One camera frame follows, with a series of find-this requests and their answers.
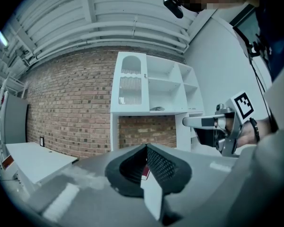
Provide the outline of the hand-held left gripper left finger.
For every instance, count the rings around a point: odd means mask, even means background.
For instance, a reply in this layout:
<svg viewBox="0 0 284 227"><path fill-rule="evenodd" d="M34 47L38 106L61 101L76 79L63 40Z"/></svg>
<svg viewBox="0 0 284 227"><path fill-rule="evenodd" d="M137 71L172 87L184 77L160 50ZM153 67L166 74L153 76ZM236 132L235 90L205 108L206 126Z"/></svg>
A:
<svg viewBox="0 0 284 227"><path fill-rule="evenodd" d="M36 190L28 205L51 227L161 227L141 187L149 147L80 160Z"/></svg>

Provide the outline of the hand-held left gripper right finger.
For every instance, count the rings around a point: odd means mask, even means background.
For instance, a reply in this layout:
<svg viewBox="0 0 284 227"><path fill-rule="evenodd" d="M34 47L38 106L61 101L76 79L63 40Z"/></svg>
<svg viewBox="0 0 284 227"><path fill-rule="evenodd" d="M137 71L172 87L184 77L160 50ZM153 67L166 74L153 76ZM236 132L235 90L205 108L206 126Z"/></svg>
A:
<svg viewBox="0 0 284 227"><path fill-rule="evenodd" d="M236 157L147 144L147 227L230 227Z"/></svg>

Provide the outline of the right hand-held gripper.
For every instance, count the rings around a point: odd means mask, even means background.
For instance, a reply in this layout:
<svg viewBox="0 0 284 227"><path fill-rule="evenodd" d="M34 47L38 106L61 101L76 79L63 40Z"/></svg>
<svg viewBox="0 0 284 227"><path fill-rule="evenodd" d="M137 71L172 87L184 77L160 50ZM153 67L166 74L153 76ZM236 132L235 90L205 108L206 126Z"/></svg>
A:
<svg viewBox="0 0 284 227"><path fill-rule="evenodd" d="M224 157L232 157L244 123L253 113L254 109L246 92L240 92L226 103L218 104L214 117L185 117L182 123L184 126L194 128L201 145L216 148ZM216 119L219 117L226 118L225 130L216 128Z"/></svg>

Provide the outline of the person's right forearm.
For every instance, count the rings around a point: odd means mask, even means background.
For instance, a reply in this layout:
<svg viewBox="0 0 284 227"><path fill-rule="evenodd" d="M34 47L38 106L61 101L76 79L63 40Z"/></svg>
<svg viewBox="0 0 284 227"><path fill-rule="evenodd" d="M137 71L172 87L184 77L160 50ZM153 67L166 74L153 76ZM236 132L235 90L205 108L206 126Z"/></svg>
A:
<svg viewBox="0 0 284 227"><path fill-rule="evenodd" d="M268 118L263 120L255 120L257 123L259 139L263 139L265 136L272 133L270 121ZM237 139L237 148L245 145L256 145L259 141L257 140L254 127L250 121L244 123L240 137Z"/></svg>

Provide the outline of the person's right hand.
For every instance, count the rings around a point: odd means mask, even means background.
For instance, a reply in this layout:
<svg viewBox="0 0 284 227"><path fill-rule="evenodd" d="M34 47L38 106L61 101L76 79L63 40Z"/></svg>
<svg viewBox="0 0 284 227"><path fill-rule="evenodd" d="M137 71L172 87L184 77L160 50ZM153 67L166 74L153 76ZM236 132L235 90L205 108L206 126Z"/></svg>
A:
<svg viewBox="0 0 284 227"><path fill-rule="evenodd" d="M225 117L219 117L216 119L216 128L217 129L226 129L226 118Z"/></svg>

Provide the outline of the white hutch shelf unit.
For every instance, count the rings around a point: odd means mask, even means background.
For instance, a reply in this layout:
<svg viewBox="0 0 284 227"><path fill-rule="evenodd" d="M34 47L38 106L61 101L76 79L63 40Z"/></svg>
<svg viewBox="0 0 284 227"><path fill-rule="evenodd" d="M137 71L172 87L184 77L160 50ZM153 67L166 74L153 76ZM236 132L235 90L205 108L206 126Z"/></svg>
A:
<svg viewBox="0 0 284 227"><path fill-rule="evenodd" d="M191 151L193 129L185 127L182 120L201 116L204 112L202 95L194 69L190 66L159 57L147 57L147 75L150 109L162 106L165 111L151 111L142 115L124 115L110 112L111 150L119 149L117 122L120 116L174 115L176 121L176 148Z"/></svg>

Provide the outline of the black wristband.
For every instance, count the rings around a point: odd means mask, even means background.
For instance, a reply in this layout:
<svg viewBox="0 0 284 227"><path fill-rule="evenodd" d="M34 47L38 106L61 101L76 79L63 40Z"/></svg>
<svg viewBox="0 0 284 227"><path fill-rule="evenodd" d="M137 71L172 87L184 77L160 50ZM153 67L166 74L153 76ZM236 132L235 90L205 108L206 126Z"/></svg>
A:
<svg viewBox="0 0 284 227"><path fill-rule="evenodd" d="M249 119L253 130L254 130L254 134L255 134L255 139L256 139L256 143L258 143L260 141L260 135L259 135L259 130L258 130L258 126L257 126L257 122L255 119L251 118Z"/></svg>

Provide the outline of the white cabinet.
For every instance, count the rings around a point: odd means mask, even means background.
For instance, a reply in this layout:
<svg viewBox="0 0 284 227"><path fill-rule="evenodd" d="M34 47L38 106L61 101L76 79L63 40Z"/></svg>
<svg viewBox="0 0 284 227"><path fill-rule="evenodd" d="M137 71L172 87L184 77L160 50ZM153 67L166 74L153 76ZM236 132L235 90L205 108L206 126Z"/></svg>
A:
<svg viewBox="0 0 284 227"><path fill-rule="evenodd" d="M14 162L3 170L1 163L9 155ZM0 179L10 181L8 189L26 201L42 185L77 160L76 157L41 147L35 142L7 144L0 149Z"/></svg>

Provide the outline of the small red box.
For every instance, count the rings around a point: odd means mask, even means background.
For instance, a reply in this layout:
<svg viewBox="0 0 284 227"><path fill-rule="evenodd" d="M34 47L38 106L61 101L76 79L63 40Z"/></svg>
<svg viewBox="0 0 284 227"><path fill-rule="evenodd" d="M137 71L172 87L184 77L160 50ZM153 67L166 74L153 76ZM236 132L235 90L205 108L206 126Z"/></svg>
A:
<svg viewBox="0 0 284 227"><path fill-rule="evenodd" d="M7 156L1 163L2 169L6 170L10 165L12 165L14 162L14 159L11 155Z"/></svg>

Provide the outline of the black chest-mounted device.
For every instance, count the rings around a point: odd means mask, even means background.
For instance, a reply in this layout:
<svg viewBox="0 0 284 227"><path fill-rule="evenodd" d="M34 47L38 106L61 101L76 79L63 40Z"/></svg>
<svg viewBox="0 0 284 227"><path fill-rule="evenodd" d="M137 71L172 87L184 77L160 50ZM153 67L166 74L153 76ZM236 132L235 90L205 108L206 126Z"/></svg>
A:
<svg viewBox="0 0 284 227"><path fill-rule="evenodd" d="M256 41L250 43L248 38L236 26L233 27L233 30L249 62L252 63L254 57L261 57L267 65L270 49L266 39L261 34L256 34Z"/></svg>

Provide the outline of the tall gray cabinet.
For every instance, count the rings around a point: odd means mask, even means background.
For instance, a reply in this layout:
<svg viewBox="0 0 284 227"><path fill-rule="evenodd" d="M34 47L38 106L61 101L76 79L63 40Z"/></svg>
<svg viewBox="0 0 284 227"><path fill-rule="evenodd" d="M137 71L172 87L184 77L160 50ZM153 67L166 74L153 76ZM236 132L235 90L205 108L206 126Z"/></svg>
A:
<svg viewBox="0 0 284 227"><path fill-rule="evenodd" d="M2 131L4 144L26 142L28 101L6 92L2 105Z"/></svg>

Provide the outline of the dark glass window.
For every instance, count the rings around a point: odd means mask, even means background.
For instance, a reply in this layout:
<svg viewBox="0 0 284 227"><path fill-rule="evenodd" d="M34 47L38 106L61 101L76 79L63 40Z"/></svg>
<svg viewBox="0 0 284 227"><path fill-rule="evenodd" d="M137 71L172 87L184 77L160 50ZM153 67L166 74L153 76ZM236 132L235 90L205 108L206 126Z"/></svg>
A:
<svg viewBox="0 0 284 227"><path fill-rule="evenodd" d="M258 22L255 14L255 7L247 5L231 22L234 30L241 31L245 36L247 34L256 34L259 32Z"/></svg>

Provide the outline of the person's dark shirt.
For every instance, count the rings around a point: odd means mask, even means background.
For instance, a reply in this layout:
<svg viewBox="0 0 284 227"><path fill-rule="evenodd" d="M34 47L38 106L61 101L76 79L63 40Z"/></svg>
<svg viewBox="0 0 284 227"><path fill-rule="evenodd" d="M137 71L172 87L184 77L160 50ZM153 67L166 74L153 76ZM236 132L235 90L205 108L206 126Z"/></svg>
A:
<svg viewBox="0 0 284 227"><path fill-rule="evenodd" d="M284 68L284 4L280 0L260 0L255 13L260 34L268 43L268 67L274 81Z"/></svg>

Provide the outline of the white ceiling pipes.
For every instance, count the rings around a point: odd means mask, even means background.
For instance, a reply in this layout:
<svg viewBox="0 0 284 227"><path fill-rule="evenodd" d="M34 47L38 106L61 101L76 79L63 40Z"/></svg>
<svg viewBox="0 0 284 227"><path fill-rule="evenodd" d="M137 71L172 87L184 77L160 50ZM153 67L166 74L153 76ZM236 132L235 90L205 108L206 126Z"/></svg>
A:
<svg viewBox="0 0 284 227"><path fill-rule="evenodd" d="M96 22L71 29L51 38L32 52L25 54L24 59L28 62L28 65L33 65L48 56L70 48L101 42L126 42L132 40L123 39L123 36L141 37L141 40L134 40L143 44L156 44L156 42L148 41L148 39L152 39L162 42L163 47L172 50L176 50L176 47L186 48L190 41L190 37L186 32L178 33L136 20Z"/></svg>

